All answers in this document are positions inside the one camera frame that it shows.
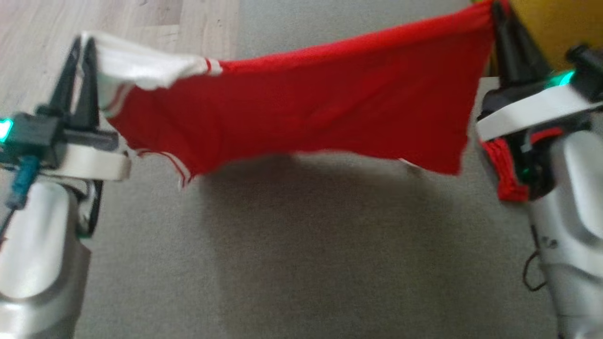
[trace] black cable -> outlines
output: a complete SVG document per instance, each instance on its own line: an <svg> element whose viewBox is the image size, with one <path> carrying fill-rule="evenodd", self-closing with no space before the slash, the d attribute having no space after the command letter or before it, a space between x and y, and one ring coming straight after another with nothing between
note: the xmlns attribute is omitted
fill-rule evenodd
<svg viewBox="0 0 603 339"><path fill-rule="evenodd" d="M4 240L4 233L6 233L6 230L8 229L8 224L10 224L10 220L13 218L13 214L15 211L15 209L11 209L10 212L8 212L8 214L6 215L6 217L4 217L2 226L0 226L0 246L2 245L2 242Z"/></svg>
<svg viewBox="0 0 603 339"><path fill-rule="evenodd" d="M522 276L522 280L523 280L523 284L526 285L526 287L528 288L528 290L530 290L530 292L536 292L538 290L540 290L541 288L543 288L546 285L546 281L543 282L542 284L533 287L532 285L529 284L528 282L528 268L530 263L532 262L532 260L534 260L537 256L540 255L540 251L536 250L532 253L531 256L529 256L528 260L526 260L525 265L523 266L523 276Z"/></svg>

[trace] green led light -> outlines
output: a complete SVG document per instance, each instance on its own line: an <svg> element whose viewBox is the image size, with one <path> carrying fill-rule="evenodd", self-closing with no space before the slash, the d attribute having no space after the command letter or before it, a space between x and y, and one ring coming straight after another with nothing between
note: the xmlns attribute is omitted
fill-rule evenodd
<svg viewBox="0 0 603 339"><path fill-rule="evenodd" d="M8 132L13 128L13 121L6 119L0 120L0 142L4 142L8 137Z"/></svg>
<svg viewBox="0 0 603 339"><path fill-rule="evenodd" d="M576 71L568 71L568 72L563 72L561 74L558 74L558 75L552 77L549 80L549 83L546 84L546 88L565 86L565 85L569 84L569 82L572 80L572 77L575 73L576 73Z"/></svg>
<svg viewBox="0 0 603 339"><path fill-rule="evenodd" d="M559 86L565 86L569 84L569 81L572 79L575 73L576 71L568 72L563 78L561 78L561 81L559 81Z"/></svg>

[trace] white stripe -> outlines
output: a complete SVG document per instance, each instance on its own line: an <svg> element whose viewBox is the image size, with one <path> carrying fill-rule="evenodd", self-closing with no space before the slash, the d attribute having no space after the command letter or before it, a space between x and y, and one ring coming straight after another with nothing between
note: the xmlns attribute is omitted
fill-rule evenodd
<svg viewBox="0 0 603 339"><path fill-rule="evenodd" d="M421 166L415 165L415 164L413 164L412 162L410 162L410 161L408 161L408 160L406 160L406 159L402 159L402 158L400 158L400 159L398 159L398 160L400 160L401 162L405 162L407 165L410 165L410 166L412 166L412 167L416 167L416 168L422 168Z"/></svg>
<svg viewBox="0 0 603 339"><path fill-rule="evenodd" d="M105 118L110 119L114 118L121 112L121 109L124 107L125 99L128 97L130 91L134 88L133 83L124 83L124 88L119 93L119 97L116 98L117 102L108 107L107 110L103 110L103 115ZM107 107L109 104L113 102L113 99L118 94L119 85L114 84L109 81L99 81L98 82L98 107Z"/></svg>
<svg viewBox="0 0 603 339"><path fill-rule="evenodd" d="M209 75L213 75L213 76L217 76L222 74L222 72L224 72L224 70L222 69L222 66L220 66L220 62L215 60L215 59L211 59L211 58L207 58L207 61L209 61L209 64L212 65L212 69L211 71L209 71Z"/></svg>
<svg viewBox="0 0 603 339"><path fill-rule="evenodd" d="M182 161L180 161L180 159L178 159L178 157L176 157L175 155L169 153L169 152L154 152L151 151L149 149L146 148L140 148L137 150L134 150L136 152L136 154L141 157L141 158L145 158L147 156L162 156L162 157L168 157L170 158L173 163L170 163L171 165L175 164L176 168L174 168L174 171L176 172L176 174L178 174L178 176L180 176L180 172L178 172L178 170L180 170L182 172L182 176L181 178L178 178L178 182L179 182L179 187L180 188L184 188L187 184L187 182L190 180L191 178L191 172L188 170L188 168L183 164Z"/></svg>

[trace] blue cable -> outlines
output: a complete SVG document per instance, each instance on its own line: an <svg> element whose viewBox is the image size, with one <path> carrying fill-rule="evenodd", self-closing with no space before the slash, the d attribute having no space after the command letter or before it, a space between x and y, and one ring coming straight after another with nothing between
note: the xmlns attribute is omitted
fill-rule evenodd
<svg viewBox="0 0 603 339"><path fill-rule="evenodd" d="M40 170L40 159L36 156L24 156L21 158L21 166L14 177L11 193L6 201L6 207L11 210L21 210L27 203L27 194L31 185L36 181Z"/></svg>

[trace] wooden floor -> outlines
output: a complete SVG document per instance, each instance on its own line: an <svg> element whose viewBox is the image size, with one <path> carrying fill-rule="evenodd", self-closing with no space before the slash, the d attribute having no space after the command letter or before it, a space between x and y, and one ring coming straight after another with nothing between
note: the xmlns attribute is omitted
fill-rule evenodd
<svg viewBox="0 0 603 339"><path fill-rule="evenodd" d="M48 100L73 38L102 30L168 52L235 57L239 0L0 0L0 116Z"/></svg>

